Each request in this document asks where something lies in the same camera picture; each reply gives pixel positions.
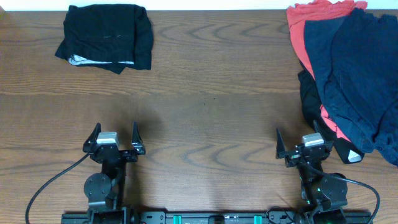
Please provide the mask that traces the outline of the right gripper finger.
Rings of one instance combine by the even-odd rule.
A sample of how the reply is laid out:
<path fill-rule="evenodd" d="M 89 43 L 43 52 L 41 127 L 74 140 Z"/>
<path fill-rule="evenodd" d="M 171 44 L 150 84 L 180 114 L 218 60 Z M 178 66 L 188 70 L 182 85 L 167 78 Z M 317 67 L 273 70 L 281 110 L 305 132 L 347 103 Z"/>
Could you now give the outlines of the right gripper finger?
<path fill-rule="evenodd" d="M 317 120 L 313 121 L 313 127 L 316 133 L 319 133 L 323 140 L 325 141 L 326 146 L 333 146 L 334 143 L 334 132 L 329 129 L 328 126 L 324 127 L 323 125 L 319 125 Z"/>
<path fill-rule="evenodd" d="M 281 136 L 281 133 L 278 129 L 276 129 L 277 134 L 277 144 L 276 144 L 276 159 L 284 159 L 287 155 L 287 151 L 285 150 L 285 145 Z"/>

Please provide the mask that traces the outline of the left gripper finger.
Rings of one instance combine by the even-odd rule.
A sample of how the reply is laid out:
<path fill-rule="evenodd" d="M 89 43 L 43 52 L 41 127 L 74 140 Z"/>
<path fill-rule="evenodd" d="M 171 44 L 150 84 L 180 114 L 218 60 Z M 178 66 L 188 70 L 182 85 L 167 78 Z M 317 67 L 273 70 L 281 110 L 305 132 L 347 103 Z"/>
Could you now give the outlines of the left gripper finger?
<path fill-rule="evenodd" d="M 131 144 L 132 144 L 137 155 L 145 155 L 146 154 L 146 148 L 145 148 L 144 143 L 142 142 L 136 122 L 133 122 L 133 125 L 132 125 Z"/>
<path fill-rule="evenodd" d="M 96 140 L 101 132 L 101 124 L 97 123 L 88 139 L 83 144 L 83 152 L 91 152 L 96 147 Z"/>

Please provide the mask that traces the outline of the black shorts white waistband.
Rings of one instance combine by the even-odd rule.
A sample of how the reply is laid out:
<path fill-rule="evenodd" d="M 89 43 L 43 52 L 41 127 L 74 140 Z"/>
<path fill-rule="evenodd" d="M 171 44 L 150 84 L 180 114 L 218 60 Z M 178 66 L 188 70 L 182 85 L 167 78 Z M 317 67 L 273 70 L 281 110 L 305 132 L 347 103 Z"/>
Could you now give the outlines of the black shorts white waistband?
<path fill-rule="evenodd" d="M 64 39 L 55 56 L 77 67 L 120 74 L 125 68 L 150 70 L 154 34 L 144 7 L 135 4 L 70 5 Z"/>

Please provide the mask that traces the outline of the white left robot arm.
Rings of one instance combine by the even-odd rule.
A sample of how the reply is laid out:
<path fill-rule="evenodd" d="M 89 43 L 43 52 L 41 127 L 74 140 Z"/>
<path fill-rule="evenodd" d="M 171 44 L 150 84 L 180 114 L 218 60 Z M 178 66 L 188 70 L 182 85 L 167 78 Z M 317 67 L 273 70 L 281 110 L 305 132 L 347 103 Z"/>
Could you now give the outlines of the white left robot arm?
<path fill-rule="evenodd" d="M 139 223 L 140 218 L 133 208 L 123 206 L 126 164 L 137 162 L 146 149 L 138 131 L 132 125 L 132 149 L 120 150 L 116 132 L 102 132 L 97 124 L 83 144 L 83 152 L 91 160 L 101 164 L 101 172 L 87 178 L 84 193 L 88 198 L 86 223 Z"/>

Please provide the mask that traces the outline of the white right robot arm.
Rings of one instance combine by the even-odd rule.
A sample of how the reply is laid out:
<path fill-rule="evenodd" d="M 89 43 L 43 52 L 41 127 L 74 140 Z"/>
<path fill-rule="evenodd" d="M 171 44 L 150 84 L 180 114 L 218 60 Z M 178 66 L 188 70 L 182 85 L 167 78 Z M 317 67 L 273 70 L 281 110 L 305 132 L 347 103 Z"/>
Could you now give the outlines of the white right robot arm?
<path fill-rule="evenodd" d="M 286 150 L 282 135 L 277 134 L 276 155 L 283 159 L 286 167 L 297 168 L 300 175 L 301 194 L 307 206 L 300 209 L 293 223 L 346 223 L 342 207 L 348 204 L 348 191 L 345 176 L 339 173 L 328 174 L 323 171 L 322 162 L 326 160 L 333 146 L 314 122 L 316 132 L 302 137 L 302 143 L 292 150 Z"/>

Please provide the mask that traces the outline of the black garment in pile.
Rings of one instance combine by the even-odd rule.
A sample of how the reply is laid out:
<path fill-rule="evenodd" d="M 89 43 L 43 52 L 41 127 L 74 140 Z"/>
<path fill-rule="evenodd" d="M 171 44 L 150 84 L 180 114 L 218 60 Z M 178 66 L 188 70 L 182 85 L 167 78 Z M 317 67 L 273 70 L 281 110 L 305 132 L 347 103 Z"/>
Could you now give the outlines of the black garment in pile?
<path fill-rule="evenodd" d="M 321 116 L 322 103 L 318 95 L 315 80 L 307 70 L 302 70 L 298 73 L 298 80 L 300 82 L 300 98 L 302 101 L 304 119 L 313 130 L 314 120 L 317 120 L 319 125 L 323 125 L 324 127 L 328 126 Z M 352 142 L 344 138 L 339 138 L 337 136 L 337 131 L 333 132 L 335 137 L 333 146 L 342 162 L 344 164 L 361 162 L 364 158 L 364 153 L 358 150 Z"/>

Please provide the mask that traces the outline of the navy blue garment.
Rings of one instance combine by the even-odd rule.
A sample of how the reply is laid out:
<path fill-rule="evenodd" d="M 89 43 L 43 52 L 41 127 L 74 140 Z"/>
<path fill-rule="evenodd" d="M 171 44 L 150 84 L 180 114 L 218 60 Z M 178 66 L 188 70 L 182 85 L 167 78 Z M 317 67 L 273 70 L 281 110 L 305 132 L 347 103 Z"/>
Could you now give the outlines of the navy blue garment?
<path fill-rule="evenodd" d="M 397 16 L 363 9 L 304 25 L 304 44 L 327 119 L 343 152 L 378 151 L 397 165 Z"/>

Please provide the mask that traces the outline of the red garment in pile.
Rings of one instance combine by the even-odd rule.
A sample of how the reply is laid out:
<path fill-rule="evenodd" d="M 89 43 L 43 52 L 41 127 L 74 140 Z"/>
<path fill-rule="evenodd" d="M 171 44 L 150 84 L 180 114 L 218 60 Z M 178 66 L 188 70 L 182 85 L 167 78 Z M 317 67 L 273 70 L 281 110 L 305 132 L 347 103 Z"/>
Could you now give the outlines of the red garment in pile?
<path fill-rule="evenodd" d="M 355 145 L 369 144 L 364 76 L 369 71 L 362 45 L 366 1 L 314 1 L 287 10 L 290 39 L 304 70 L 315 80 L 321 116 Z"/>

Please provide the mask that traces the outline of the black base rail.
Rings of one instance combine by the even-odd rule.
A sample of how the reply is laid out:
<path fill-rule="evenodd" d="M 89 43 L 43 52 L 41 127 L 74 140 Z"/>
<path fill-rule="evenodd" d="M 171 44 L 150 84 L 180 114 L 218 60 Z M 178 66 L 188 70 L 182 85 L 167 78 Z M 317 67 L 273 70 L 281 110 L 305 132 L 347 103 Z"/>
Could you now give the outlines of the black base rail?
<path fill-rule="evenodd" d="M 143 212 L 129 215 L 124 212 L 95 214 L 66 213 L 62 224 L 79 223 L 138 223 L 138 224 L 267 224 L 267 223 L 308 223 L 295 212 L 271 210 L 264 213 L 167 213 Z"/>

